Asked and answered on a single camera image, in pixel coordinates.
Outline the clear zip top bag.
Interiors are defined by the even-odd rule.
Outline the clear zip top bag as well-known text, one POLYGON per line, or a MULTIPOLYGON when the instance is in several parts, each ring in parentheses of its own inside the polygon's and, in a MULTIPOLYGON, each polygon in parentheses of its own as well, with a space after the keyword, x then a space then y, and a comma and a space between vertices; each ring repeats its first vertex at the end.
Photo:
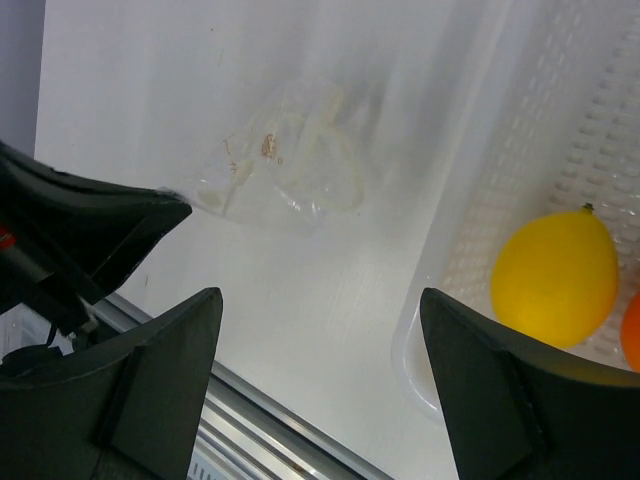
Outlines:
POLYGON ((359 212, 382 172, 354 89, 291 80, 199 161, 178 191, 202 210, 271 231, 308 235, 359 212))

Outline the yellow lemon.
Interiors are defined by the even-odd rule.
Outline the yellow lemon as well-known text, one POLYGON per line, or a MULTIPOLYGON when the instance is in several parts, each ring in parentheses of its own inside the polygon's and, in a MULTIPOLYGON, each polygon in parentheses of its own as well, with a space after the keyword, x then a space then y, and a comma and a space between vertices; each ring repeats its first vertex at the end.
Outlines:
POLYGON ((567 349, 611 313, 619 288, 614 241, 594 206, 530 221, 500 250, 490 277, 496 320, 567 349))

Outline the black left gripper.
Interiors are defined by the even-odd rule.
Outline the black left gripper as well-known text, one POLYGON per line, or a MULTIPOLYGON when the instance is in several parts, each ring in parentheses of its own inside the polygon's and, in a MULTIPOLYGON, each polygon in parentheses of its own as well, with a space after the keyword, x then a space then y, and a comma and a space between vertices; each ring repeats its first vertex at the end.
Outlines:
POLYGON ((98 322, 77 293, 113 293, 191 212, 171 191, 65 173, 3 144, 2 295, 65 336, 89 337, 98 322))

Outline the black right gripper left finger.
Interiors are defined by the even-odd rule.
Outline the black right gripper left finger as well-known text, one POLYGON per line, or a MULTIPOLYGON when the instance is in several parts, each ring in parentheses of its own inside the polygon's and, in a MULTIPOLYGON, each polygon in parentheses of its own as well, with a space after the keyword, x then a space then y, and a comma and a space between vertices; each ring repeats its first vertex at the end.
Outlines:
POLYGON ((2 478, 186 478, 222 313, 206 288, 86 350, 3 368, 2 478))

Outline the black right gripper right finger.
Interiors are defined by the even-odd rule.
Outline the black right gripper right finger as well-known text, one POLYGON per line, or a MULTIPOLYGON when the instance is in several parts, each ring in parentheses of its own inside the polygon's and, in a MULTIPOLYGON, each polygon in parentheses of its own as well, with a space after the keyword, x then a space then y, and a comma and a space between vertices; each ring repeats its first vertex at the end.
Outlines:
POLYGON ((639 376, 427 288, 420 320, 462 479, 636 479, 639 376))

